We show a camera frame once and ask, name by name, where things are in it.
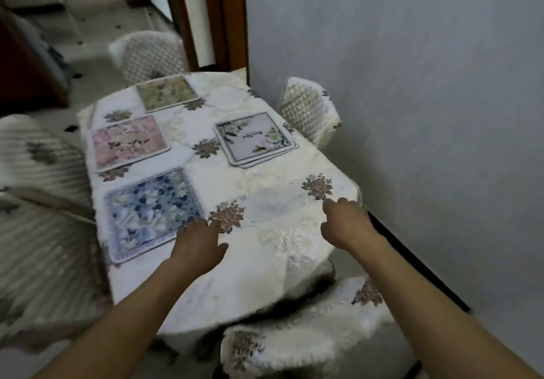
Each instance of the table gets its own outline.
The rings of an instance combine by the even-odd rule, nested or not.
[[[231,166],[221,148],[205,145],[215,138],[216,122],[263,111],[280,124],[285,121],[231,73],[190,73],[187,80],[204,98],[202,107],[153,112],[171,142],[169,151],[115,171],[90,173],[98,238],[107,259],[105,195],[175,167],[184,167],[206,213],[221,211],[232,224],[219,237],[229,244],[221,264],[187,289],[158,332],[182,353],[204,333],[270,306],[310,277],[333,250],[320,234],[322,200],[357,200],[359,195],[356,184],[296,131],[298,149],[248,169]],[[145,114],[136,88],[130,87],[99,100],[78,119],[85,136],[89,128]],[[86,162],[93,164],[89,156]],[[110,263],[114,302],[140,286],[172,247],[168,242],[121,265]]]

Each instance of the pink floral placemat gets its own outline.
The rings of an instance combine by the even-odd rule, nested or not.
[[[170,148],[153,115],[89,131],[96,172],[111,170]]]

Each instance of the blue floral placemat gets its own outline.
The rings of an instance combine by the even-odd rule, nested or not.
[[[206,214],[182,168],[115,190],[106,196],[110,254],[121,263],[166,243],[179,227]]]

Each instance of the gray wall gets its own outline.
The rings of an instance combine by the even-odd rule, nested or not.
[[[251,86],[330,92],[327,155],[544,372],[544,0],[247,0]]]

